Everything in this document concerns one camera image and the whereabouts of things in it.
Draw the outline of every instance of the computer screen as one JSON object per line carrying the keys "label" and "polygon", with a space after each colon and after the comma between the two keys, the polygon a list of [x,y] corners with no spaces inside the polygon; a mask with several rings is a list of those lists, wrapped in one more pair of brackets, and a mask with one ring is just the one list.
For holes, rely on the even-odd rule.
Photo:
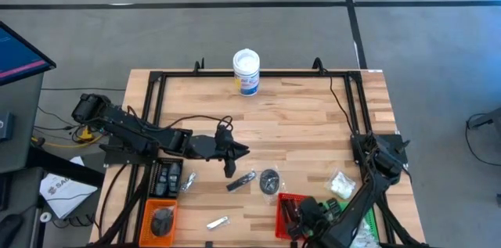
{"label": "computer screen", "polygon": [[52,60],[0,22],[0,86],[55,67]]}

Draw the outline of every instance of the gray floor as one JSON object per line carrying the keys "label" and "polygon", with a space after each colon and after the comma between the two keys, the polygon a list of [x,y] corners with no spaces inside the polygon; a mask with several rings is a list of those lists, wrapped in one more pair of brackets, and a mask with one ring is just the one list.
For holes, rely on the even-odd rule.
{"label": "gray floor", "polygon": [[[0,3],[220,1],[246,0]],[[501,107],[501,7],[358,8],[356,13],[368,67],[384,70],[398,127],[412,140],[410,170],[427,241],[445,247],[497,246],[501,209],[495,194],[501,192],[501,169],[470,155],[464,122],[472,113]],[[45,75],[48,88],[61,83],[124,88],[132,68],[192,67],[202,57],[208,67],[230,68],[233,53],[247,47],[259,53],[264,68],[307,67],[317,56],[327,67],[358,66],[345,8],[4,10],[0,20],[58,63]],[[122,92],[106,94],[115,102],[123,97]],[[40,106],[70,119],[79,95],[43,92]],[[41,113],[37,124],[60,126]],[[501,163],[501,142],[490,126],[471,132],[470,139],[479,156]],[[96,148],[54,152],[66,158],[85,155],[96,165],[102,159]],[[96,198],[81,210],[93,213],[95,208]],[[89,233],[90,228],[60,231],[50,225],[44,247],[81,246]]]}

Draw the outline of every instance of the wooden tabletop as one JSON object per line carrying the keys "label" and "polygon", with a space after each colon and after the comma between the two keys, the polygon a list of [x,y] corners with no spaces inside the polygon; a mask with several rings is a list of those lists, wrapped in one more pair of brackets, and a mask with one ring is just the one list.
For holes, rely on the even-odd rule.
{"label": "wooden tabletop", "polygon": [[[123,106],[142,112],[150,70],[133,70],[128,80]],[[362,79],[370,120],[377,134],[394,134],[395,119],[391,110],[384,75],[381,71],[362,70]],[[358,95],[352,83],[359,125],[363,126]],[[333,79],[333,90],[348,111],[344,82]],[[153,97],[150,121],[156,96]],[[262,77],[259,92],[252,97],[238,94],[231,77],[168,78],[165,88],[160,126],[180,117],[205,114],[233,117],[233,137],[250,146],[250,154],[236,162],[232,179],[225,178],[223,162],[185,160],[182,181],[191,171],[196,181],[188,193],[178,197],[174,246],[289,246],[275,237],[276,205],[268,205],[257,181],[228,193],[226,185],[251,170],[263,171],[277,166],[290,193],[314,196],[318,201],[333,197],[324,182],[334,168],[341,169],[361,186],[359,167],[353,163],[350,131],[344,114],[329,90],[328,77],[292,78]],[[176,127],[193,129],[195,135],[214,135],[217,122],[185,120]],[[109,167],[101,191],[97,212],[112,178],[120,166]],[[106,205],[103,231],[111,226],[124,206],[130,166],[121,173]],[[424,235],[406,175],[387,191],[389,207],[410,235],[424,241]],[[136,209],[129,219],[127,242],[132,241]],[[386,241],[383,221],[376,210],[382,242]],[[206,225],[229,216],[231,224],[208,231]],[[90,241],[98,239],[94,227]]]}

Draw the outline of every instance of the white container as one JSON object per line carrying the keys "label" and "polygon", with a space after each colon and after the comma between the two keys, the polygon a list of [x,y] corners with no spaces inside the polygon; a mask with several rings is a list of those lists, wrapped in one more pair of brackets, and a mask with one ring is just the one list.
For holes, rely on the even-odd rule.
{"label": "white container", "polygon": [[250,49],[242,49],[233,57],[235,83],[243,96],[255,95],[259,87],[259,56]]}

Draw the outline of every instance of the red container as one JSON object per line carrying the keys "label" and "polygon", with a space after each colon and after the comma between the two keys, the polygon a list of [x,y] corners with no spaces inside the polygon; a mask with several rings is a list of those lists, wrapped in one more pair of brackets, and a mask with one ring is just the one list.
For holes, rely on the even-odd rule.
{"label": "red container", "polygon": [[287,234],[287,228],[285,225],[285,221],[283,220],[282,215],[282,206],[280,206],[282,200],[295,200],[297,206],[299,203],[305,199],[307,196],[302,196],[298,194],[290,194],[290,193],[279,193],[279,199],[276,203],[276,216],[275,216],[275,236],[280,239],[290,239],[290,236]]}

